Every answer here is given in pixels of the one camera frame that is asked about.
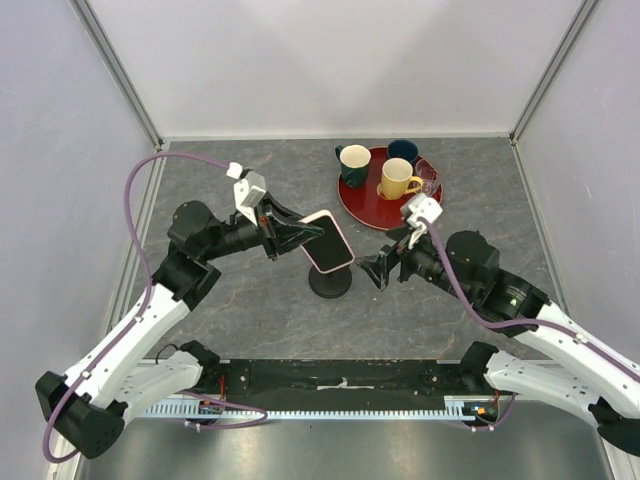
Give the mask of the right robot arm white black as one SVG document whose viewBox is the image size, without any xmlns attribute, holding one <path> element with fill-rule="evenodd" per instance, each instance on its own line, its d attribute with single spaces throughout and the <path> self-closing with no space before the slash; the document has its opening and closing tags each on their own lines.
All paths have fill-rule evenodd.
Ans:
<svg viewBox="0 0 640 480">
<path fill-rule="evenodd" d="M 609 444 L 639 453 L 639 365 L 571 319 L 540 289 L 499 265 L 500 253 L 477 231 L 447 241 L 425 233 L 411 244 L 410 230 L 390 232 L 395 242 L 357 259 L 377 288 L 394 268 L 455 296 L 472 320 L 555 361 L 561 371 L 535 367 L 497 347 L 474 343 L 458 368 L 467 392 L 487 387 L 528 396 L 593 426 Z"/>
</svg>

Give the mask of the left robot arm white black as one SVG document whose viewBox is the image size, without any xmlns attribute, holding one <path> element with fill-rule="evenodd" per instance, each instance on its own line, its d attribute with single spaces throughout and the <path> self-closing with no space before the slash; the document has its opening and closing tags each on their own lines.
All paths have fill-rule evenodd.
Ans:
<svg viewBox="0 0 640 480">
<path fill-rule="evenodd" d="M 144 354 L 209 294 L 221 273 L 212 260 L 261 247 L 275 259 L 321 237 L 319 226 L 271 197 L 252 218 L 235 212 L 221 221 L 201 201 L 180 205 L 168 230 L 168 254 L 151 275 L 141 298 L 102 341 L 63 374 L 45 372 L 35 384 L 47 422 L 43 453 L 52 462 L 70 460 L 50 450 L 57 432 L 75 454 L 104 454 L 133 413 L 133 388 L 125 385 Z"/>
</svg>

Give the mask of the black phone stand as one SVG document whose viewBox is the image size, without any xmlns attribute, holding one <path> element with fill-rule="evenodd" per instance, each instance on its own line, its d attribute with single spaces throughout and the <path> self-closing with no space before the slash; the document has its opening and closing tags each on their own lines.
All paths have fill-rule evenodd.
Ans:
<svg viewBox="0 0 640 480">
<path fill-rule="evenodd" d="M 331 273 L 323 274 L 311 266 L 308 273 L 308 284 L 317 296 L 324 299 L 337 299 L 345 295 L 351 288 L 351 268 L 345 266 Z"/>
</svg>

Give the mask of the phone with pink case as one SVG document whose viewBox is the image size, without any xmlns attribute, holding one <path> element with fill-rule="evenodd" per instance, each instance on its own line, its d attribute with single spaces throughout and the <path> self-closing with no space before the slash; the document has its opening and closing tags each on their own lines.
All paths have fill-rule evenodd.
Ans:
<svg viewBox="0 0 640 480">
<path fill-rule="evenodd" d="M 354 252 L 329 210 L 315 212 L 302 218 L 300 222 L 323 229 L 320 237 L 302 246 L 313 266 L 321 274 L 333 273 L 354 262 Z"/>
</svg>

